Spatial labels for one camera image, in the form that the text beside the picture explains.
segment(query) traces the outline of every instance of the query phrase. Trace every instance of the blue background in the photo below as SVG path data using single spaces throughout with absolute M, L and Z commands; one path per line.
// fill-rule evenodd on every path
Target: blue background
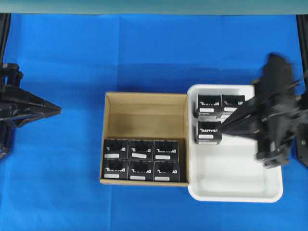
M 295 16 L 14 14 L 5 61 L 20 65 L 23 89 L 62 114 L 16 131 L 0 162 L 0 230 L 307 230 L 308 170 L 294 159 L 273 204 L 99 183 L 106 91 L 250 84 L 272 51 L 302 77 Z

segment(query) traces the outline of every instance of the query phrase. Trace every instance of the blue tablecloth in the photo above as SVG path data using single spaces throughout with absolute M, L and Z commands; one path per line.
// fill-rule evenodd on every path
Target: blue tablecloth
M 62 114 L 16 131 L 0 162 L 0 230 L 307 230 L 308 169 L 294 159 L 273 204 L 99 183 L 106 91 L 250 84 L 272 51 L 302 77 L 295 16 L 13 15 L 5 61 L 20 65 L 23 89 Z

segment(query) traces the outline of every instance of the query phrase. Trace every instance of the product box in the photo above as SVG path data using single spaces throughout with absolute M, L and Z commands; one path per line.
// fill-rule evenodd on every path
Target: product box
M 128 168 L 129 180 L 154 180 L 154 162 L 153 161 L 129 161 Z
M 127 180 L 128 160 L 106 159 L 103 165 L 105 179 Z
M 222 119 L 228 118 L 233 112 L 245 102 L 244 95 L 222 95 Z
M 154 141 L 129 140 L 130 160 L 153 160 Z
M 219 144 L 222 138 L 218 132 L 221 122 L 198 121 L 196 125 L 197 144 Z
M 174 161 L 155 161 L 154 180 L 178 182 L 180 180 L 179 163 Z
M 172 140 L 179 150 L 180 180 L 143 181 L 103 177 L 107 160 L 102 152 L 100 182 L 103 184 L 188 185 L 188 112 L 186 94 L 108 92 L 105 98 L 103 141 L 105 139 Z
M 217 119 L 221 116 L 221 95 L 197 95 L 195 116 Z
M 155 141 L 154 160 L 179 161 L 179 143 L 177 141 Z
M 104 158 L 128 159 L 128 140 L 106 139 L 103 148 Z

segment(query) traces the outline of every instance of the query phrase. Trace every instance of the cardboard box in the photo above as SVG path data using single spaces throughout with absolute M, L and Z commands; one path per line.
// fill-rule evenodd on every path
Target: cardboard box
M 128 168 L 129 180 L 154 180 L 154 162 L 153 161 L 129 161 Z
M 103 140 L 177 140 L 179 142 L 180 181 L 105 179 L 101 169 L 100 182 L 104 184 L 187 186 L 189 179 L 187 105 L 186 94 L 106 93 Z M 102 154 L 101 168 L 104 161 Z

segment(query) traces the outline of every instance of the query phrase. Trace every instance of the white label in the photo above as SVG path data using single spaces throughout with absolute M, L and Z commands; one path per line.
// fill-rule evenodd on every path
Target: white label
M 130 176 L 131 180 L 145 180 L 145 177 L 142 176 Z
M 213 139 L 214 135 L 199 135 L 199 139 Z
M 119 154 L 105 154 L 105 158 L 119 158 Z
M 119 174 L 104 174 L 104 178 L 114 178 L 114 179 L 117 179 L 119 177 L 120 177 Z
M 169 155 L 156 155 L 155 159 L 159 159 L 159 160 L 170 160 L 170 156 Z
M 235 112 L 237 107 L 225 107 L 225 112 Z
M 142 159 L 146 158 L 145 154 L 140 154 L 140 153 L 132 153 L 131 156 L 136 157 L 136 158 L 142 158 Z
M 154 177 L 156 181 L 170 181 L 170 177 Z
M 200 108 L 200 112 L 214 112 L 213 108 Z
M 199 142 L 199 144 L 217 144 L 217 142 Z

